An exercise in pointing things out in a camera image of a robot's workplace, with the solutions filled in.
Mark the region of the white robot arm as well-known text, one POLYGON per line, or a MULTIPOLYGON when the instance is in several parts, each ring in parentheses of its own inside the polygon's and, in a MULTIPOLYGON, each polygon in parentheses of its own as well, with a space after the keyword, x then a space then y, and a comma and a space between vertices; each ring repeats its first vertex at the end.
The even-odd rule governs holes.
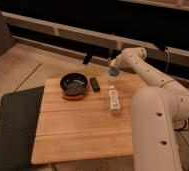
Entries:
POLYGON ((143 47, 126 48, 111 64, 131 68, 147 84, 131 102, 135 171, 183 171, 173 122, 189 118, 189 90, 145 62, 143 47))

